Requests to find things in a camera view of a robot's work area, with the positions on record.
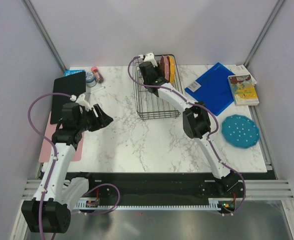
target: cable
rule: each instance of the cable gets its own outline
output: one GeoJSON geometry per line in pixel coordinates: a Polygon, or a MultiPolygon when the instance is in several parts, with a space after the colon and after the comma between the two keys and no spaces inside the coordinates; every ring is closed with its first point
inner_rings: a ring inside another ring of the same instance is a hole
{"type": "Polygon", "coordinates": [[[45,198],[45,193],[47,191],[48,183],[49,183],[50,177],[51,177],[52,172],[53,172],[53,168],[54,168],[55,163],[57,161],[57,148],[56,148],[55,144],[53,144],[53,142],[49,138],[47,138],[44,134],[42,134],[41,132],[39,132],[38,129],[34,126],[34,124],[31,121],[30,113],[31,113],[32,107],[35,105],[36,102],[38,102],[40,99],[42,99],[44,97],[53,96],[53,95],[65,96],[65,97],[71,98],[71,95],[68,95],[68,94],[65,94],[65,93],[52,92],[52,93],[44,94],[44,95],[38,97],[35,101],[33,101],[32,104],[30,105],[29,109],[28,109],[28,121],[29,121],[30,126],[32,127],[32,129],[39,136],[41,136],[44,140],[46,140],[47,142],[49,142],[51,144],[51,146],[53,148],[53,152],[54,152],[54,158],[53,158],[52,164],[50,166],[48,177],[47,177],[46,182],[45,182],[45,184],[43,186],[43,192],[41,194],[40,203],[39,203],[39,210],[38,210],[39,232],[40,232],[40,237],[41,237],[42,240],[45,240],[45,236],[44,236],[43,228],[42,228],[42,205],[43,205],[43,200],[45,198]]]}
{"type": "Polygon", "coordinates": [[[120,202],[120,191],[119,191],[119,189],[114,184],[111,184],[111,183],[103,183],[103,184],[100,184],[98,186],[95,186],[93,189],[91,189],[88,192],[86,192],[83,195],[83,197],[86,196],[86,195],[88,195],[89,193],[95,191],[96,189],[98,189],[100,187],[103,187],[103,186],[110,186],[110,187],[113,187],[114,189],[116,189],[116,191],[118,193],[118,199],[117,199],[117,202],[115,203],[115,205],[112,208],[110,208],[110,209],[108,209],[106,211],[102,211],[102,212],[85,212],[85,213],[82,212],[83,214],[85,214],[85,215],[92,215],[92,216],[93,215],[102,215],[102,214],[107,214],[107,213],[113,211],[116,207],[118,207],[118,204],[120,202]]]}
{"type": "Polygon", "coordinates": [[[245,180],[244,180],[243,176],[241,175],[241,173],[239,173],[238,171],[234,170],[232,167],[230,167],[230,166],[226,165],[224,162],[222,162],[222,160],[221,160],[219,154],[217,153],[216,149],[214,148],[214,146],[213,146],[213,144],[212,144],[212,142],[211,142],[211,140],[210,140],[210,136],[211,136],[212,134],[215,134],[215,133],[218,131],[218,129],[219,129],[219,122],[218,122],[218,119],[217,119],[216,116],[215,116],[215,115],[214,115],[209,109],[207,109],[205,106],[202,106],[202,105],[199,105],[199,104],[196,104],[196,103],[188,102],[188,100],[187,100],[187,99],[186,99],[181,93],[179,93],[178,91],[172,90],[172,89],[170,89],[170,88],[168,88],[168,87],[165,87],[165,86],[146,85],[146,84],[140,83],[140,82],[138,82],[137,80],[135,80],[135,79],[132,77],[132,75],[130,74],[130,66],[131,66],[131,64],[133,64],[133,62],[134,62],[136,59],[138,59],[138,58],[140,58],[140,57],[139,57],[139,56],[134,57],[134,58],[131,60],[131,62],[129,63],[129,65],[128,65],[128,74],[129,74],[129,77],[131,78],[131,80],[133,80],[136,84],[138,84],[138,85],[140,85],[140,86],[143,86],[143,87],[145,87],[145,88],[156,88],[156,89],[166,89],[166,90],[169,90],[169,91],[173,92],[174,94],[178,95],[178,96],[179,96],[183,101],[185,101],[186,103],[188,103],[188,104],[190,104],[190,105],[192,105],[192,106],[199,107],[199,108],[204,109],[205,111],[207,111],[207,112],[211,115],[211,117],[213,118],[213,120],[215,121],[215,123],[216,123],[216,129],[208,134],[208,136],[207,136],[207,140],[209,141],[209,144],[210,144],[210,146],[211,146],[213,152],[215,153],[216,157],[218,158],[218,161],[219,161],[224,167],[228,168],[229,170],[231,170],[231,171],[235,172],[237,175],[239,175],[239,177],[241,178],[241,180],[242,180],[242,182],[243,182],[244,195],[243,195],[243,198],[242,198],[242,201],[241,201],[239,207],[234,211],[234,213],[236,213],[236,212],[242,207],[242,205],[243,205],[243,202],[244,202],[244,200],[245,200],[245,198],[246,198],[247,189],[246,189],[245,180]]]}
{"type": "Polygon", "coordinates": [[[237,199],[237,195],[235,192],[233,192],[233,200],[232,200],[231,204],[233,204],[236,201],[236,199],[237,199]]]}

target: small jar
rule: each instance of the small jar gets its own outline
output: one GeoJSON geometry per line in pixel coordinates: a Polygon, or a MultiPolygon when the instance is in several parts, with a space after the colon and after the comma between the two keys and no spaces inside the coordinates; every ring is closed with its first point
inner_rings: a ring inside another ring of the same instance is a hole
{"type": "Polygon", "coordinates": [[[96,86],[96,76],[92,72],[86,72],[86,85],[89,88],[96,86]]]}

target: metal floor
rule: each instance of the metal floor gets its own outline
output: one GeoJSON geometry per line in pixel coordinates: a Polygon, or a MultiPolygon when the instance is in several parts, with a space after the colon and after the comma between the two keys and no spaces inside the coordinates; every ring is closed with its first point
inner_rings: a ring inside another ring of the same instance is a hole
{"type": "MultiPolygon", "coordinates": [[[[26,240],[39,240],[27,233],[26,240]]],[[[65,234],[55,240],[292,240],[281,202],[244,203],[234,216],[207,211],[116,210],[110,214],[75,214],[65,234]]]]}

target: bottle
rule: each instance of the bottle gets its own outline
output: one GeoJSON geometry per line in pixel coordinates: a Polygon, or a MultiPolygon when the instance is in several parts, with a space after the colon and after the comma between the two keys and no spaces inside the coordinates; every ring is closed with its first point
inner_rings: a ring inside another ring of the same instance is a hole
{"type": "Polygon", "coordinates": [[[93,66],[91,68],[91,71],[92,71],[93,74],[95,74],[97,82],[100,83],[100,84],[103,83],[104,79],[101,76],[101,74],[99,73],[98,68],[96,66],[93,66]]]}
{"type": "Polygon", "coordinates": [[[96,85],[96,77],[92,72],[86,72],[86,85],[92,88],[96,85]]]}

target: blue perforated plate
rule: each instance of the blue perforated plate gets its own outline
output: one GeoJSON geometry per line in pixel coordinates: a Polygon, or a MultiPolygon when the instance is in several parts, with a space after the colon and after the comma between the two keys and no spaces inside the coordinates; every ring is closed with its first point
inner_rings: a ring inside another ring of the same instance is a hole
{"type": "Polygon", "coordinates": [[[256,123],[246,116],[237,114],[223,121],[222,135],[228,143],[243,149],[256,145],[260,139],[256,123]]]}

